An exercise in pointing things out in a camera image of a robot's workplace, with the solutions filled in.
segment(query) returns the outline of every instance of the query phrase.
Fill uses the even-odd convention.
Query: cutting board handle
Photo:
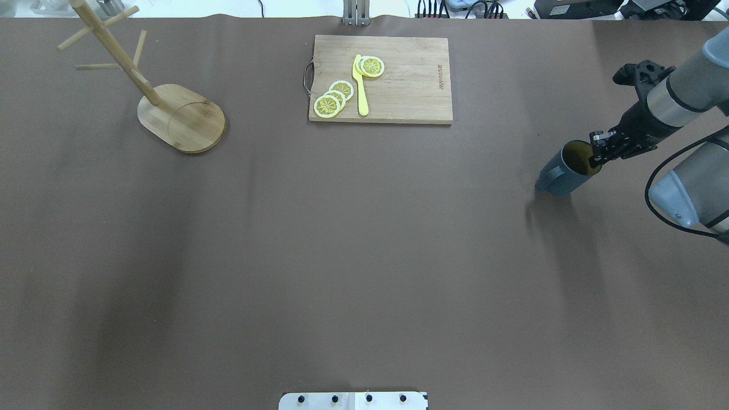
[[[309,74],[309,68],[311,67],[311,85],[309,85],[309,81],[307,81],[307,77]],[[304,90],[306,90],[306,93],[309,95],[309,98],[311,98],[311,87],[314,84],[314,57],[311,57],[311,61],[309,61],[309,64],[306,65],[306,68],[304,68]]]

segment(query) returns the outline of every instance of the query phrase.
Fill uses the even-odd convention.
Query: metal plate
[[[427,410],[426,392],[287,393],[278,410]]]

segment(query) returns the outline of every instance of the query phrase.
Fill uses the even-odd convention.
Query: yellow plastic knife
[[[357,63],[362,58],[361,54],[357,54],[352,63],[352,78],[357,81],[357,108],[359,114],[366,117],[370,113],[370,106],[367,104],[367,96],[365,95],[365,83],[362,81],[362,73],[357,70]]]

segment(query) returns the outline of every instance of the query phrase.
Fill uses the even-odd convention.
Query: wooden cutting board
[[[357,54],[385,63],[378,78],[364,78],[370,113],[357,110],[357,83],[352,63]],[[452,124],[451,64],[448,39],[423,37],[325,36],[314,39],[314,79],[309,120],[345,123]],[[333,118],[314,113],[313,102],[337,80],[347,80],[355,94]]]

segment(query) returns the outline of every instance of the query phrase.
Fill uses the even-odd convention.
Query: black cable
[[[443,18],[443,10],[445,10],[445,16],[447,18],[451,18],[451,15],[448,14],[448,8],[445,6],[445,0],[440,1],[440,10],[438,12],[438,18]]]
[[[468,16],[471,15],[471,11],[473,11],[473,7],[475,7],[476,4],[483,4],[483,18],[504,17],[504,6],[499,3],[499,0],[478,0],[471,4],[465,18],[468,18]]]
[[[727,135],[727,134],[729,134],[729,125],[726,126],[726,127],[724,127],[724,128],[722,128],[722,129],[720,129],[720,130],[718,130],[717,132],[713,133],[710,136],[707,136],[705,138],[699,139],[698,141],[694,142],[693,144],[689,144],[688,146],[680,149],[678,152],[676,152],[675,154],[673,154],[670,157],[666,158],[666,160],[664,162],[660,163],[660,165],[658,167],[656,167],[656,169],[653,171],[653,173],[648,178],[648,182],[645,185],[645,191],[643,192],[643,197],[645,199],[645,204],[648,205],[648,209],[650,209],[650,211],[653,212],[653,214],[659,220],[661,220],[662,222],[664,222],[668,226],[671,226],[673,228],[678,229],[679,231],[684,231],[684,232],[687,232],[687,233],[693,233],[695,235],[708,236],[709,238],[714,238],[714,239],[716,239],[716,238],[719,237],[719,235],[716,234],[716,233],[704,232],[704,231],[697,231],[696,229],[684,228],[681,225],[678,225],[678,224],[673,223],[672,221],[668,220],[666,217],[664,217],[663,215],[661,215],[660,213],[658,213],[658,211],[653,206],[653,204],[650,203],[650,197],[648,196],[648,190],[650,190],[651,185],[653,185],[653,180],[655,179],[655,176],[658,175],[658,172],[660,172],[660,170],[663,169],[663,167],[666,166],[669,162],[671,162],[674,159],[678,158],[680,155],[683,155],[688,150],[691,150],[692,148],[697,147],[697,146],[703,144],[704,142],[709,141],[710,139],[718,138],[720,136],[724,136],[724,135]]]
[[[483,4],[483,12],[486,13],[486,10],[488,9],[488,2],[484,0],[478,0],[474,1],[474,3],[471,4],[471,7],[468,8],[468,13],[466,13],[466,17],[464,18],[468,18],[468,16],[471,15],[471,12],[473,11],[473,8],[476,7],[476,4]]]
[[[729,20],[729,14],[727,14],[724,11],[722,11],[718,7],[714,7],[714,11],[717,12],[717,13],[719,13],[719,14],[721,14],[722,16],[724,16],[725,19]]]

